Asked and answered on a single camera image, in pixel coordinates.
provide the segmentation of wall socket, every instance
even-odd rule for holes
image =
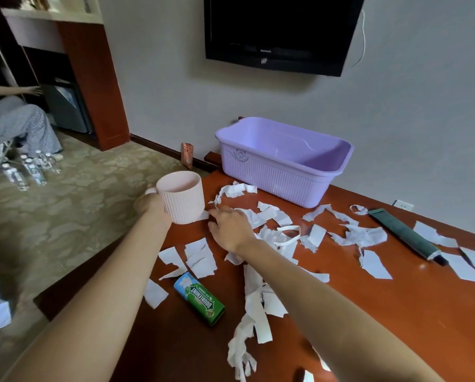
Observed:
[[[414,209],[414,205],[412,204],[408,204],[400,199],[397,199],[394,204],[393,204],[394,207],[396,208],[400,208],[400,209],[403,209],[403,210],[408,210],[409,212],[411,212],[413,209]]]

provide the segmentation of hand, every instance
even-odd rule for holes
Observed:
[[[216,219],[216,223],[209,222],[209,230],[224,250],[236,253],[240,246],[257,240],[243,212],[221,206],[220,209],[211,209],[209,214]]]
[[[165,204],[163,203],[163,199],[156,193],[144,194],[143,196],[139,197],[135,201],[134,207],[140,216],[146,212],[157,215],[167,215],[165,213]]]
[[[29,94],[29,95],[35,95],[35,96],[40,96],[43,95],[43,90],[41,89],[40,86],[34,85],[31,87],[24,87],[24,94]]]

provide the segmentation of person's leg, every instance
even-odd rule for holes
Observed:
[[[0,99],[0,116],[23,106],[25,106],[25,102],[18,96],[6,96],[5,98]]]
[[[0,143],[26,134],[28,154],[57,153],[62,147],[48,122],[45,112],[34,104],[27,104],[0,116]]]

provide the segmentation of mug handle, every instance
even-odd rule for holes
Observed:
[[[158,189],[156,189],[155,187],[150,187],[145,191],[144,195],[146,196],[151,193],[158,193]]]

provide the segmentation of purple plastic basket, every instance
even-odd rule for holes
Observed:
[[[264,118],[216,132],[225,174],[304,208],[318,205],[354,150],[349,142]]]

